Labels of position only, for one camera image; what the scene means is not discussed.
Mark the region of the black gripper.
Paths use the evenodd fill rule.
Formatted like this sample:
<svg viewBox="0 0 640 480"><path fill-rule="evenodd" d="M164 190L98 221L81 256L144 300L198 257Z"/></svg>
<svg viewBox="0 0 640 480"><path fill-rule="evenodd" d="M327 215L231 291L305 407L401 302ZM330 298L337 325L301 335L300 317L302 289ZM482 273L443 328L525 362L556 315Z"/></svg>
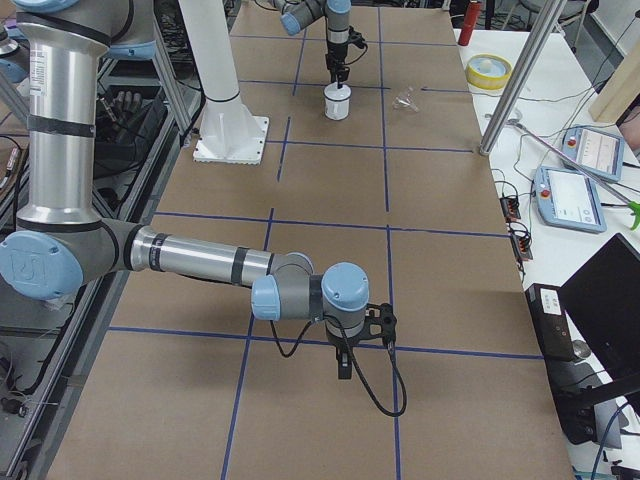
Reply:
<svg viewBox="0 0 640 480"><path fill-rule="evenodd" d="M327 53L325 55L326 66L330 71L331 81L337 89L341 89L348 80L349 67L346 66L348 54L348 43L327 42Z"/></svg>
<svg viewBox="0 0 640 480"><path fill-rule="evenodd" d="M338 366L338 378L351 378L351 360L353 354L354 342L349 337L338 337L331 335L331 343L336 349L336 360Z"/></svg>

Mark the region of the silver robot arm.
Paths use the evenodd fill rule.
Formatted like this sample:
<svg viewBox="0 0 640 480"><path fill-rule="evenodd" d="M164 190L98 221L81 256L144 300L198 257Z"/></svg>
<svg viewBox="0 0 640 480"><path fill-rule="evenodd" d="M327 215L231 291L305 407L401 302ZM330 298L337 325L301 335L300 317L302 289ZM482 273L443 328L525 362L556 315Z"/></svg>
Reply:
<svg viewBox="0 0 640 480"><path fill-rule="evenodd" d="M347 81L350 68L346 58L351 33L350 1L303 0L269 1L280 14L283 29L290 36L297 35L320 19L325 20L327 53L326 66L330 80L341 88Z"/></svg>
<svg viewBox="0 0 640 480"><path fill-rule="evenodd" d="M97 74L102 57L150 59L150 1L19 1L30 46L29 195L1 244L1 274L20 294L51 300L117 271L150 269L247 288L253 316L323 323L338 375L359 375L353 349L371 338L369 280L341 262L316 274L301 253L278 255L158 233L101 217L92 204Z"/></svg>

